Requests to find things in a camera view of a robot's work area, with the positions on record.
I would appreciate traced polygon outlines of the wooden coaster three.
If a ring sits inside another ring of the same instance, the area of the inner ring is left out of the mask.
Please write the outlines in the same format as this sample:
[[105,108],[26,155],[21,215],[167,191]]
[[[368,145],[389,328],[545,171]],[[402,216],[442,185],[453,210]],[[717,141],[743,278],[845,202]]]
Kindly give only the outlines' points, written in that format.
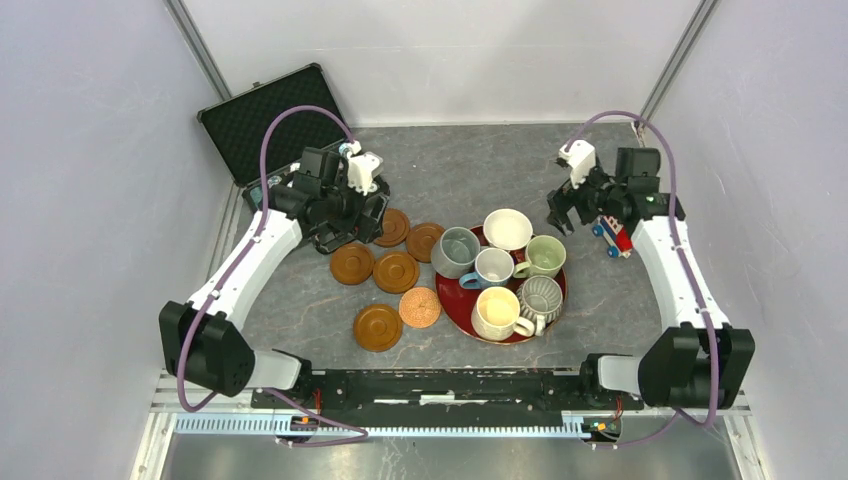
[[352,242],[331,255],[330,272],[341,284],[358,285],[372,275],[375,262],[374,254],[366,245]]

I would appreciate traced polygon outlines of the wooden coaster one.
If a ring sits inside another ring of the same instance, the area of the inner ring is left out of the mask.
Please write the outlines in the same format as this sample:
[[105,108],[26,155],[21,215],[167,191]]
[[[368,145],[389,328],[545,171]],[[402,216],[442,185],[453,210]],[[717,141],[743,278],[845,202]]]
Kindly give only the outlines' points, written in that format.
[[382,220],[382,235],[374,240],[374,244],[388,248],[403,243],[410,231],[410,221],[401,210],[387,208]]

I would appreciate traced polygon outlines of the grey striped cup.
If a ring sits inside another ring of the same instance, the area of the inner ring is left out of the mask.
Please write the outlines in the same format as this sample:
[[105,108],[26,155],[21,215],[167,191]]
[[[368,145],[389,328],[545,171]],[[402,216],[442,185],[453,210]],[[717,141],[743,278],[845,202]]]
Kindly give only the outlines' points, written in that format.
[[553,278],[530,277],[518,288],[516,295],[520,316],[526,319],[525,324],[535,336],[542,336],[563,311],[564,294]]

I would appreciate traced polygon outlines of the wooden coaster four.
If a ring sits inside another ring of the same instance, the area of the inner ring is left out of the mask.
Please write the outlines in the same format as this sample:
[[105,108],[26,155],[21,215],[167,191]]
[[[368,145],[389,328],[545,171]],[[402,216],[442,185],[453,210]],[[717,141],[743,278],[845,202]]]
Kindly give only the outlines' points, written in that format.
[[376,285],[391,294],[413,288],[420,276],[418,261],[404,251],[389,251],[377,259],[372,276]]

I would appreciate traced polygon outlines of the wooden coaster two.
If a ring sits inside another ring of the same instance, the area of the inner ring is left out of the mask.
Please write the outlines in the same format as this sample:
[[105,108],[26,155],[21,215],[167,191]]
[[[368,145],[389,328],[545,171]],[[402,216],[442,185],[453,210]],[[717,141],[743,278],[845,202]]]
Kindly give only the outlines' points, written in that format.
[[405,240],[407,252],[418,262],[430,263],[432,249],[444,232],[444,227],[432,222],[413,226]]

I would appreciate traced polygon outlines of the cream ribbed mug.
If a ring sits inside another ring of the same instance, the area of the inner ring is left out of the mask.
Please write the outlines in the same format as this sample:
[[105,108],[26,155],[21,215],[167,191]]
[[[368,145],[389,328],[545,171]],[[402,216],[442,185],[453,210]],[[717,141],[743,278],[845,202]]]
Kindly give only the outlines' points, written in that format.
[[487,341],[504,341],[514,334],[532,337],[536,324],[521,314],[517,295],[505,287],[490,287],[478,296],[471,315],[473,330]]

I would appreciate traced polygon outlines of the red round tray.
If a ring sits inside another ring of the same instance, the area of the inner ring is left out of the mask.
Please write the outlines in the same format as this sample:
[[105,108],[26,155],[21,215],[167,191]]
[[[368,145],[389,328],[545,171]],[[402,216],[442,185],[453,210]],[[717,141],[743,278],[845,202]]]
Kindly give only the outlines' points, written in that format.
[[[470,230],[477,236],[480,241],[481,248],[485,248],[489,246],[488,240],[484,236],[483,226],[476,225],[470,227]],[[521,251],[511,251],[510,255],[514,260],[523,261],[524,253]],[[474,311],[474,307],[476,304],[476,300],[479,297],[482,290],[477,289],[463,289],[459,284],[458,279],[449,279],[441,276],[440,274],[435,274],[435,289],[445,314],[451,319],[451,321],[463,331],[466,335],[475,338],[477,340],[487,342],[490,344],[498,344],[498,345],[511,345],[511,344],[521,344],[528,341],[533,340],[538,337],[525,337],[519,334],[513,334],[505,340],[501,341],[490,341],[484,339],[480,336],[473,328],[471,315]],[[561,293],[563,294],[563,307],[567,302],[568,298],[568,280],[566,273],[563,269],[560,269],[555,275],[554,281],[558,284]],[[526,279],[516,279],[512,278],[505,285],[505,288],[508,288],[513,293],[517,293],[520,286],[526,281]]]

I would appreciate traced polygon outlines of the wooden coaster five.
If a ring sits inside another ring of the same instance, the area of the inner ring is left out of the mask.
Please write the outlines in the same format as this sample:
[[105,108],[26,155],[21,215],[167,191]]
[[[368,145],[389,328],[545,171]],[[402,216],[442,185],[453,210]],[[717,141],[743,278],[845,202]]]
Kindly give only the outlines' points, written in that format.
[[397,344],[403,333],[399,312],[387,304],[372,304],[363,308],[353,322],[353,335],[357,344],[371,352],[389,350]]

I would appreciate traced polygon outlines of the woven cork coaster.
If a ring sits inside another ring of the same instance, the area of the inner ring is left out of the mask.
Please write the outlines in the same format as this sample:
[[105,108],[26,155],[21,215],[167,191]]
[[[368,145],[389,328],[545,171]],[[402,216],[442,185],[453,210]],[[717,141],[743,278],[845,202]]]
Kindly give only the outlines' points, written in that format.
[[427,287],[414,287],[403,294],[398,312],[401,320],[412,328],[433,326],[441,315],[441,304],[435,291]]

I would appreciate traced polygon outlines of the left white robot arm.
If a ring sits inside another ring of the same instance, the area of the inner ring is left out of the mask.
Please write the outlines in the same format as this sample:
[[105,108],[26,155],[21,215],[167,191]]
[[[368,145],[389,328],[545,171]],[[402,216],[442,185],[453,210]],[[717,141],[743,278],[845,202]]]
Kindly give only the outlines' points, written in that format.
[[383,159],[372,153],[304,149],[299,161],[269,187],[245,235],[190,298],[169,301],[159,328],[169,374],[233,397],[247,388],[276,387],[290,407],[306,405],[313,379],[300,372],[302,359],[253,349],[242,330],[247,314],[279,264],[311,244],[331,254],[351,242],[382,234],[390,190],[381,178]]

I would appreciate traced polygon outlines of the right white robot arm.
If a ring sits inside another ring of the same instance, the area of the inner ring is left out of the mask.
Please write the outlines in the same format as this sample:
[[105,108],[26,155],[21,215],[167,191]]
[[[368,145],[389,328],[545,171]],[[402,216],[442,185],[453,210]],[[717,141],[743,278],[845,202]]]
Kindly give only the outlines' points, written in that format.
[[562,146],[557,162],[568,179],[547,195],[547,221],[564,234],[602,217],[616,220],[641,258],[663,331],[641,356],[591,354],[581,365],[580,400],[602,408],[618,392],[649,406],[726,410],[733,406],[755,352],[747,329],[734,328],[714,300],[688,240],[685,212],[660,189],[661,154],[621,148],[613,174],[584,140]]

